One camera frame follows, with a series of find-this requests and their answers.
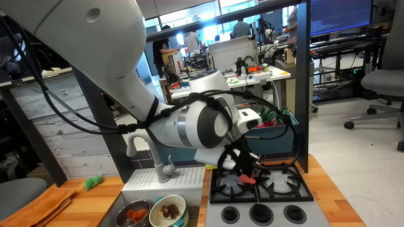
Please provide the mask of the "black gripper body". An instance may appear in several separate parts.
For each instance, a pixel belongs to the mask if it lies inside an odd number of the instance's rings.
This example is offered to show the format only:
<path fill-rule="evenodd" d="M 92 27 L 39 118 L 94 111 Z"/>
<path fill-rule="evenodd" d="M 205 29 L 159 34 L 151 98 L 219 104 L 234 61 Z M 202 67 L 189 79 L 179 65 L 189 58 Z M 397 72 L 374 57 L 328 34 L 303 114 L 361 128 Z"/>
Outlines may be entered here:
<path fill-rule="evenodd" d="M 225 154 L 234 163 L 232 172 L 246 174 L 249 177 L 255 171 L 256 159 L 249 156 L 249 150 L 244 139 L 238 139 L 231 145 L 225 145 Z"/>

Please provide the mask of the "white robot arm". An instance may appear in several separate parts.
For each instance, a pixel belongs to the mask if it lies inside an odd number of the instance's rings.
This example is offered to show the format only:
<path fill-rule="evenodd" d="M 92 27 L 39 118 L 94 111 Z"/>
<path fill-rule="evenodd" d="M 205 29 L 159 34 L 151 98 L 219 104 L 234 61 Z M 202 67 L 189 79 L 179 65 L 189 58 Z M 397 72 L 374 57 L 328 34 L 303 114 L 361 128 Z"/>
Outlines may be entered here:
<path fill-rule="evenodd" d="M 243 135 L 260 116 L 234 106 L 220 72 L 193 79 L 193 91 L 175 106 L 160 103 L 135 75 L 146 43 L 135 0 L 0 0 L 0 9 L 119 104 L 152 143 L 191 148 L 203 164 L 253 172 Z"/>

